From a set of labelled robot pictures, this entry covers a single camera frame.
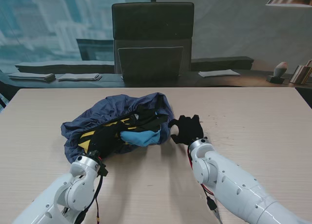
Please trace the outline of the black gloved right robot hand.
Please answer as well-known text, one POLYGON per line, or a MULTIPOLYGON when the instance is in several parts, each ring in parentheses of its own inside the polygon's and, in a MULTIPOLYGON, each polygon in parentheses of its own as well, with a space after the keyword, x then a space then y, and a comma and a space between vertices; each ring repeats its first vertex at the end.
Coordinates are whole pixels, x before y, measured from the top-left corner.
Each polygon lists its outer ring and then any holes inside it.
POLYGON ((194 141, 204 138, 204 132, 200 124, 199 116, 186 117, 181 115, 179 119, 173 119, 168 127, 178 127, 178 134, 172 134, 171 138, 176 144, 191 145, 194 141))

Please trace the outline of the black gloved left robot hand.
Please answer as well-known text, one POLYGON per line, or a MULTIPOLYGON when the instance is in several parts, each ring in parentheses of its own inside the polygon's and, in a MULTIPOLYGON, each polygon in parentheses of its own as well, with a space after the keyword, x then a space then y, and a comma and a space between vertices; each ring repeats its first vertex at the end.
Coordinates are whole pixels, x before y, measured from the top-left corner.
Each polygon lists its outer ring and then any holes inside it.
POLYGON ((120 132, 126 129, 122 124, 104 126, 91 137, 89 151, 98 151, 101 159, 112 154, 119 145, 120 132))

